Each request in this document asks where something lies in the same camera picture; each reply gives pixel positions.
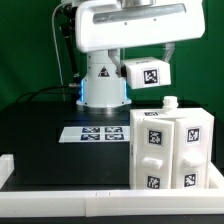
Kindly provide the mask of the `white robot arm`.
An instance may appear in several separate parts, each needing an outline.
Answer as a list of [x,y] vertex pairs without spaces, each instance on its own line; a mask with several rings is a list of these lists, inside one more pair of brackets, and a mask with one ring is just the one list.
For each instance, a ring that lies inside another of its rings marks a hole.
[[[171,83],[169,60],[177,41],[205,31],[203,0],[61,0],[74,11],[76,46],[87,55],[77,104],[113,110],[131,103],[126,88]],[[123,48],[163,44],[162,59],[120,58]]]

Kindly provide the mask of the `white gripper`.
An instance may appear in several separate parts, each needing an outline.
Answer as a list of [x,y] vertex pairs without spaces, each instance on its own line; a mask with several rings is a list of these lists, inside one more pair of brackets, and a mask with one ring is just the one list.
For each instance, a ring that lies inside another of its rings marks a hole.
[[119,48],[164,45],[168,63],[174,44],[204,33],[203,0],[155,0],[154,4],[123,8],[120,0],[89,0],[76,12],[76,45],[81,52],[109,50],[122,77]]

